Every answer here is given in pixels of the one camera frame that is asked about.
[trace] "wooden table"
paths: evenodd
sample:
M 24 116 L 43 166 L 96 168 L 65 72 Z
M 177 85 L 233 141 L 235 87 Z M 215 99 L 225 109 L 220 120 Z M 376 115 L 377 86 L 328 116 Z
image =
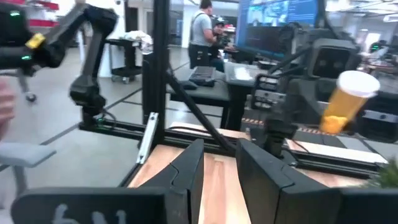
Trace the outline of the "wooden table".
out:
M 186 126 L 189 128 L 204 129 L 201 126 L 186 123 L 172 123 L 172 126 Z M 178 131 L 191 132 L 185 129 Z M 225 136 L 234 138 L 250 137 L 242 132 L 219 129 L 220 133 Z M 378 154 L 370 152 L 341 152 L 340 148 L 328 146 L 322 152 L 321 146 L 309 145 L 301 142 L 311 153 L 319 154 L 342 154 L 344 157 L 365 158 L 365 161 L 380 160 Z M 289 142 L 292 150 L 302 151 L 300 147 Z M 157 146 L 149 156 L 147 162 L 141 167 L 135 178 L 129 184 L 129 187 L 138 187 L 147 180 L 155 176 L 170 162 L 172 162 L 183 149 L 170 146 Z M 343 177 L 340 175 L 324 174 L 321 172 L 299 170 L 301 173 L 313 178 L 328 187 L 347 187 L 360 185 L 364 180 L 354 179 L 351 177 Z M 236 160 L 232 157 L 219 156 L 215 154 L 205 153 L 205 171 L 203 180 L 203 193 L 201 198 L 201 208 L 199 223 L 200 224 L 245 224 L 250 223 L 248 210 L 244 202 L 243 193 L 238 179 L 238 171 L 236 168 Z

